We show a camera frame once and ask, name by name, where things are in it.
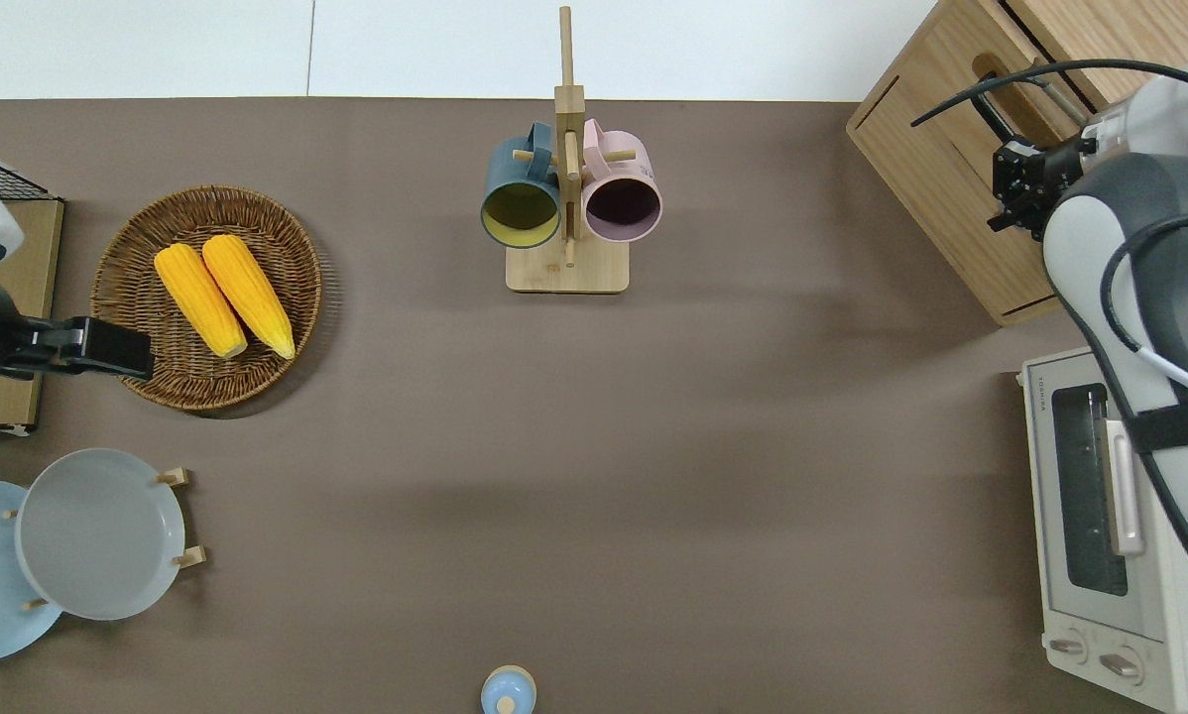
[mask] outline round woven tray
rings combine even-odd
[[[321,311],[321,261],[298,220],[266,195],[247,189],[203,185],[168,195],[118,232],[91,285],[93,315],[153,340],[153,379],[122,379],[150,402],[172,410],[221,410],[272,386],[293,364],[249,330],[239,356],[215,356],[153,270],[153,257],[168,245],[189,244],[201,252],[210,236],[226,232],[245,241],[272,282],[295,330],[296,360],[308,343]]]

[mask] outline yellow corn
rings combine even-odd
[[[210,352],[227,360],[246,348],[241,326],[201,264],[196,249],[188,244],[172,244],[154,255],[153,267]]]
[[[235,235],[217,235],[201,247],[201,257],[206,258],[206,267],[214,276],[214,282],[249,331],[280,356],[291,360],[295,356],[295,335],[290,317],[246,244]]]

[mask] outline dark teal mug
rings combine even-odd
[[[507,248],[535,248],[558,232],[558,179],[549,158],[555,131],[533,122],[527,135],[504,140],[489,159],[489,179],[480,207],[487,234]],[[530,151],[526,162],[516,151]]]

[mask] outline mug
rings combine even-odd
[[[633,159],[608,162],[605,153],[632,150]],[[595,119],[584,122],[584,168],[581,216],[590,234],[626,244],[639,240],[661,222],[661,190],[647,150],[626,131],[607,131]]]
[[[549,125],[533,122],[527,137],[504,140],[489,159],[480,222],[507,248],[535,248],[558,232],[558,179],[549,165],[554,139]],[[531,159],[516,159],[518,150],[531,151]]]

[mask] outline white floor tile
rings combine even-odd
[[[0,0],[0,99],[299,95],[312,0]]]
[[[589,99],[858,100],[933,0],[570,0]],[[550,0],[317,0],[309,93],[552,96]]]

